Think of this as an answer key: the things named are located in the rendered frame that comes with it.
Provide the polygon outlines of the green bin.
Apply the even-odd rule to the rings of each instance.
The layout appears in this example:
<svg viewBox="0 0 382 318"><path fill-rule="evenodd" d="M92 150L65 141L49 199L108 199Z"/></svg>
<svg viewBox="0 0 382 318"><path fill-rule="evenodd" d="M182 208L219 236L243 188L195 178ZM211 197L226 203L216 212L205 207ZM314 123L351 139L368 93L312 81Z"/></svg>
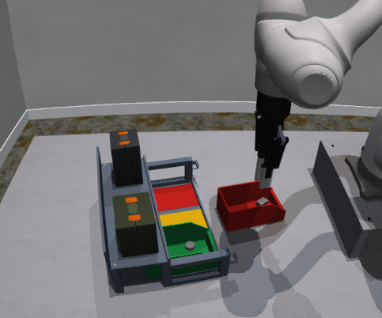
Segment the green bin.
<svg viewBox="0 0 382 318"><path fill-rule="evenodd" d="M164 230L170 259L217 251L210 229L206 227L190 221L174 225L164 225L162 228ZM189 251L185 248L185 243L188 241L195 242L195 249ZM209 270L217 268L217 265L218 261L198 266L183 267L172 270L172 276ZM160 264L149 266L148 269L150 279L162 278Z"/></svg>

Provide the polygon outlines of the grey metal shelf rack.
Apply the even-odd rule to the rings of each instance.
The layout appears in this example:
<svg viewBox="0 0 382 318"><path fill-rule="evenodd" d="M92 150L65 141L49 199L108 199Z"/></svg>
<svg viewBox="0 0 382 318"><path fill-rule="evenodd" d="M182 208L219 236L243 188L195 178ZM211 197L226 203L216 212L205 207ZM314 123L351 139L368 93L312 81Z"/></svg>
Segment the grey metal shelf rack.
<svg viewBox="0 0 382 318"><path fill-rule="evenodd" d="M233 256L231 256L228 248L219 250L217 246L214 234L210 228L210 223L208 222L192 179L192 170L199 168L197 159L192 160L191 157L182 157L146 163L146 156L143 155L143 158L141 158L143 184L116 187L112 162L101 164L98 152L99 146L96 147L96 160L103 253L116 293L124 293L123 287L130 285L162 281L164 287L168 287L228 275L229 264L237 263L238 255L235 251ZM184 166L184 176L150 180L149 170L179 166ZM100 171L103 187L100 179ZM115 226L112 196L129 195L145 191L149 192L151 198L157 227L159 252L123 257ZM217 251L170 259L162 226L187 221L192 221L210 229ZM172 276L171 270L173 269L192 267L217 261L219 261L217 268ZM148 266L158 264L162 265L162 278L150 279Z"/></svg>

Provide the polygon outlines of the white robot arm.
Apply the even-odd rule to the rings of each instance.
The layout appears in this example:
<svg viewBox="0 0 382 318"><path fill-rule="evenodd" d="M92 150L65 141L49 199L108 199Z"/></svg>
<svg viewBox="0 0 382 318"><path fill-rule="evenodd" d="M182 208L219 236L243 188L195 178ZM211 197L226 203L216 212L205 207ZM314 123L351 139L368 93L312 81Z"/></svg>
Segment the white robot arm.
<svg viewBox="0 0 382 318"><path fill-rule="evenodd" d="M355 51L381 25L382 0L359 0L330 19L308 19L302 0L262 0L255 20L255 88L302 108L326 107L339 95ZM360 196L382 199L382 108L361 151L345 162Z"/></svg>

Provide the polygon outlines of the grey round disc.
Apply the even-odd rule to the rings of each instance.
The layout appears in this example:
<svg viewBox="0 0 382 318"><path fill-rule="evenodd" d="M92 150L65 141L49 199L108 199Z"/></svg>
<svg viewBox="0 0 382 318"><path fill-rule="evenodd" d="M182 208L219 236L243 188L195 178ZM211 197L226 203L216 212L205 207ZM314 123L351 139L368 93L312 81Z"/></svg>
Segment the grey round disc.
<svg viewBox="0 0 382 318"><path fill-rule="evenodd" d="M189 251L195 249L195 243L192 242L192 241L188 241L186 244L185 244L185 248Z"/></svg>

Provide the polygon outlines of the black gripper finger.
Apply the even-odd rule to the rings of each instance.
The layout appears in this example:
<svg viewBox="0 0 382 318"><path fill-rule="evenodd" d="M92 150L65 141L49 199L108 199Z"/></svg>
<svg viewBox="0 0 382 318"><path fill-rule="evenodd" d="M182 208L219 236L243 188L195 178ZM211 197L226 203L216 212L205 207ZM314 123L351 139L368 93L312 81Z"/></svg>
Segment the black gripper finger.
<svg viewBox="0 0 382 318"><path fill-rule="evenodd" d="M262 173L259 188L269 188L272 181L273 171L279 168L286 144L289 138L285 137L282 131L282 125L278 125L278 137L270 137L270 123L265 123L266 150L264 164L261 164ZM273 169L273 170L271 170Z"/></svg>
<svg viewBox="0 0 382 318"><path fill-rule="evenodd" d="M260 121L259 121L260 120ZM266 140L265 137L265 117L261 117L261 115L255 111L255 151L258 151L258 158L255 170L255 181L259 181L261 178L262 167L261 164L264 164L265 157L265 147Z"/></svg>

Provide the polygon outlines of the black case with orange handles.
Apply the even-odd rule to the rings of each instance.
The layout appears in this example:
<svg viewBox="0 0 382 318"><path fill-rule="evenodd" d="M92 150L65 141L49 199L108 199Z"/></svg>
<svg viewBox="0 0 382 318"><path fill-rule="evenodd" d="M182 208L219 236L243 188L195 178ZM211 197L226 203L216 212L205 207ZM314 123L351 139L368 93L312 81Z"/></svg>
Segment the black case with orange handles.
<svg viewBox="0 0 382 318"><path fill-rule="evenodd" d="M116 187L143 184L138 132L111 131L110 144Z"/></svg>

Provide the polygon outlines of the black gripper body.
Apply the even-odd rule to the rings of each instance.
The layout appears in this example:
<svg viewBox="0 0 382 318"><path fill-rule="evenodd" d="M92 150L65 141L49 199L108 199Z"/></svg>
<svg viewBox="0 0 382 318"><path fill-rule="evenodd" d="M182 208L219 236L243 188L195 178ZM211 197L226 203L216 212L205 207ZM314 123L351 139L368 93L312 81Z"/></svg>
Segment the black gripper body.
<svg viewBox="0 0 382 318"><path fill-rule="evenodd" d="M290 114L291 103L286 98L269 97L257 92L256 111L261 117L266 116L265 123L270 123L269 138L278 137L278 125L282 125L284 130L284 120Z"/></svg>

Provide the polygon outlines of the red bin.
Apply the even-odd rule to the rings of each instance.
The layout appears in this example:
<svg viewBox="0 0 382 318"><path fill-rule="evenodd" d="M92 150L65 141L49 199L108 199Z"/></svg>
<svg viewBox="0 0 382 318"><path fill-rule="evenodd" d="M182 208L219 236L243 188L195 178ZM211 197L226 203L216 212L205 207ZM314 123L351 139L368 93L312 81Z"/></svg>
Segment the red bin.
<svg viewBox="0 0 382 318"><path fill-rule="evenodd" d="M226 232L282 221L284 208L273 188L260 189L259 183L253 181L217 188L217 211ZM268 200L267 205L256 206L256 201L262 197Z"/></svg>

